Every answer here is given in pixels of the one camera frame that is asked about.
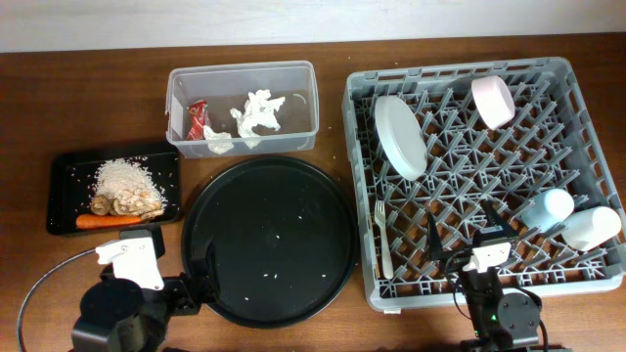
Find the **white plastic fork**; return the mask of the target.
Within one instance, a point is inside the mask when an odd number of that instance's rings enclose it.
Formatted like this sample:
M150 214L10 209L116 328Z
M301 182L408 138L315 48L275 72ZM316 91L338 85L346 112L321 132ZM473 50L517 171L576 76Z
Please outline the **white plastic fork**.
M382 200L377 200L375 203L375 222L380 230L380 256L382 273L387 280L392 280L394 277L394 270L386 233L385 207Z

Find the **grey plate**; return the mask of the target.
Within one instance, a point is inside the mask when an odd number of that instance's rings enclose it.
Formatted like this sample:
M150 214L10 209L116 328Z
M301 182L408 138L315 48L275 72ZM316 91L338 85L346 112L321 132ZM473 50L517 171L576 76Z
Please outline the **grey plate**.
M397 96L378 97L374 107L382 148L396 172L416 181L427 167L422 129L409 106Z

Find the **red snack wrapper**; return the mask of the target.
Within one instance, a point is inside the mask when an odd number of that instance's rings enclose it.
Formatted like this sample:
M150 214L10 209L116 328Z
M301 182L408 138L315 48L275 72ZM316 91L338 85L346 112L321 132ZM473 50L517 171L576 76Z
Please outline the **red snack wrapper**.
M203 138L203 128L208 119L207 101L200 100L188 106L191 128L187 134L187 141L197 141Z

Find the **rice and peanut shells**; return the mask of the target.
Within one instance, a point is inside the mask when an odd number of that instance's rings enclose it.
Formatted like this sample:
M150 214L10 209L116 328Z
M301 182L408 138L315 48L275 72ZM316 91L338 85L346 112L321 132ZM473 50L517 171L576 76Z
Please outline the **rice and peanut shells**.
M101 163L93 174L90 186L93 196L102 195L111 201L108 215L139 216L142 222L151 221L164 214L168 200L164 191L157 188L153 173L142 166L138 158L118 158Z

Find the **brown mushroom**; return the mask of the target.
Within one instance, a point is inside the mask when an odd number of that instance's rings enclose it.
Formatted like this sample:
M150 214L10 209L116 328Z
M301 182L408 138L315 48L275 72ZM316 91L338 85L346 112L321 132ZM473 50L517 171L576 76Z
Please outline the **brown mushroom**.
M104 216L111 212L111 201L102 195L96 195L90 203L90 209L95 215Z

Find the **light blue cup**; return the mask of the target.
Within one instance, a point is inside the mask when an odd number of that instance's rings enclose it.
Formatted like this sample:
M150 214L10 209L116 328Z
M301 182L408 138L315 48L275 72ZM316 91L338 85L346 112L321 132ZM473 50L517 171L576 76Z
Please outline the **light blue cup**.
M521 214L529 228L546 232L564 221L574 210L572 195L563 189L549 189L531 199L532 205Z

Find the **small white tissue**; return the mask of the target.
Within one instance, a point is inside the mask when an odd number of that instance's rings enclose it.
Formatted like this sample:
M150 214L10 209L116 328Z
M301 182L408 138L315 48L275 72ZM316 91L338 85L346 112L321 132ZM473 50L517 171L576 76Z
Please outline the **small white tissue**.
M232 136L228 132L214 132L208 125L205 125L202 133L209 150L215 154L224 154L234 147L231 142Z

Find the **white cup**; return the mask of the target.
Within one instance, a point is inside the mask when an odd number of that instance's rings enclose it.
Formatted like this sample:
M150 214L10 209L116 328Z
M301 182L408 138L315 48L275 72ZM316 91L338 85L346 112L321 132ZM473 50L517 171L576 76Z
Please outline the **white cup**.
M597 206L571 214L562 225L564 241L576 250L587 251L616 236L622 222L615 210Z

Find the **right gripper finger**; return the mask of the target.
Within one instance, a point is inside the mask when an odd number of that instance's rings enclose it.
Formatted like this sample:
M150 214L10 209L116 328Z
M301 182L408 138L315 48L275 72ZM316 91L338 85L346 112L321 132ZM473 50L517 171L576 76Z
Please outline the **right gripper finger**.
M427 214L427 244L430 260L437 261L444 257L444 250L437 230L436 220L430 212Z
M495 210L491 200L484 200L481 203L481 207L485 212L487 225L489 227L499 227L505 235L516 234L516 230Z

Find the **pink bowl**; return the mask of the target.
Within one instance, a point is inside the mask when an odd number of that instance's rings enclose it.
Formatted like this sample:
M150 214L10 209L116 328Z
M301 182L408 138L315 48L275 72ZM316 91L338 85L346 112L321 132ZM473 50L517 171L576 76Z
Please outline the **pink bowl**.
M513 119L513 96L500 76L475 79L470 88L478 113L489 129L495 130Z

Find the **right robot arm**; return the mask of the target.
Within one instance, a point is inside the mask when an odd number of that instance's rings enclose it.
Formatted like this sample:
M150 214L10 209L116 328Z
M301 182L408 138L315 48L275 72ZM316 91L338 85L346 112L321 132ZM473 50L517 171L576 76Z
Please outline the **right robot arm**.
M487 226L478 230L464 248L443 248L436 220L427 216L427 257L437 263L452 290L461 292L468 305L474 338L463 340L463 351L528 351L548 335L540 318L541 298L519 288L505 293L498 270L513 253L518 232L494 209L489 200L481 204Z

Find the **orange carrot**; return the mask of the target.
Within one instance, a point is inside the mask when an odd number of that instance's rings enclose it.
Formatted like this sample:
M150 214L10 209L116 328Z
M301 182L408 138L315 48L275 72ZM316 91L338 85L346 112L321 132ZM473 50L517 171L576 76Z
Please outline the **orange carrot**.
M80 230L96 230L140 224L139 216L82 214L75 220Z

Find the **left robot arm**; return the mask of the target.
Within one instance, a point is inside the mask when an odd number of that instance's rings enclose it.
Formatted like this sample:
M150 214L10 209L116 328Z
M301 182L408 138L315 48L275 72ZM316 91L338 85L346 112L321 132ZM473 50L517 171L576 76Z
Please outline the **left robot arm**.
M202 263L194 276L160 273L159 226L124 230L95 253L104 269L80 301L71 331L75 351L157 351L172 317L196 315L219 296L215 275Z

